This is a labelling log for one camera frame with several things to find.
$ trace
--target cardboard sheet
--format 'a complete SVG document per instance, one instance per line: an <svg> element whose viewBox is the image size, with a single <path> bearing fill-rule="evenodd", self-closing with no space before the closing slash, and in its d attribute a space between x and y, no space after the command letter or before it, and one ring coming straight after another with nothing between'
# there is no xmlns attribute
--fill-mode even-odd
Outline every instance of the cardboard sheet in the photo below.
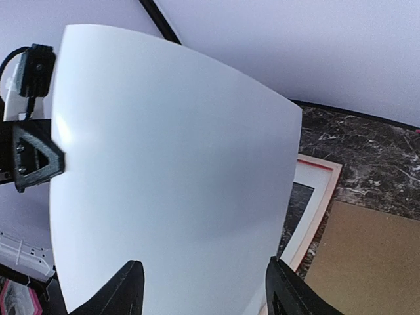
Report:
<svg viewBox="0 0 420 315"><path fill-rule="evenodd" d="M334 202L305 281L346 315L420 314L420 222Z"/></svg>

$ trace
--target white curved sheet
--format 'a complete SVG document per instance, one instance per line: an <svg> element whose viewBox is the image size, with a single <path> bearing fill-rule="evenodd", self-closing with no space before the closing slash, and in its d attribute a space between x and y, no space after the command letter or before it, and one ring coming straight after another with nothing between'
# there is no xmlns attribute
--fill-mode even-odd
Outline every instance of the white curved sheet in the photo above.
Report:
<svg viewBox="0 0 420 315"><path fill-rule="evenodd" d="M198 52L68 26L52 102L66 171L51 180L68 311L136 259L145 315L256 314L300 127L296 105Z"/></svg>

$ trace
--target screw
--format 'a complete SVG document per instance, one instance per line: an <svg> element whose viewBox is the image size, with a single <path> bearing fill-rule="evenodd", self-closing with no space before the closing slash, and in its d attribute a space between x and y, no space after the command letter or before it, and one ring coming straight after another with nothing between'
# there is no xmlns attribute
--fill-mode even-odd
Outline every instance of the screw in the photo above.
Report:
<svg viewBox="0 0 420 315"><path fill-rule="evenodd" d="M25 172L26 172L26 167L24 167L23 165L19 166L19 168L18 168L18 172L19 172L20 174L25 173Z"/></svg>
<svg viewBox="0 0 420 315"><path fill-rule="evenodd" d="M19 144L19 145L17 146L17 148L16 148L16 151L17 151L18 153L22 152L23 150L25 150L25 147L23 146L23 144Z"/></svg>

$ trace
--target black clamp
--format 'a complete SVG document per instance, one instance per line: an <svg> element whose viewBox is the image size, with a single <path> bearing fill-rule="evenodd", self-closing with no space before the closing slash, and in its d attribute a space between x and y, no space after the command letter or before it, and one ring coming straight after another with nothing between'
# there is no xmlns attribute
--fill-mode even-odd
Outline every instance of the black clamp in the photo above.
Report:
<svg viewBox="0 0 420 315"><path fill-rule="evenodd" d="M0 123L0 184L19 192L64 172L64 153L51 140L51 120Z"/></svg>

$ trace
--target pink object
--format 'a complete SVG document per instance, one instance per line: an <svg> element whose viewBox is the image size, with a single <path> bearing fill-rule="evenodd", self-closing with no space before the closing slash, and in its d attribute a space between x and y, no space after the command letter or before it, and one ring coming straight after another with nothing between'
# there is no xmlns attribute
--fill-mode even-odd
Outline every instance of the pink object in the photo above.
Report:
<svg viewBox="0 0 420 315"><path fill-rule="evenodd" d="M33 289L22 284L6 280L0 293L0 310L2 315L41 315L39 299Z"/></svg>

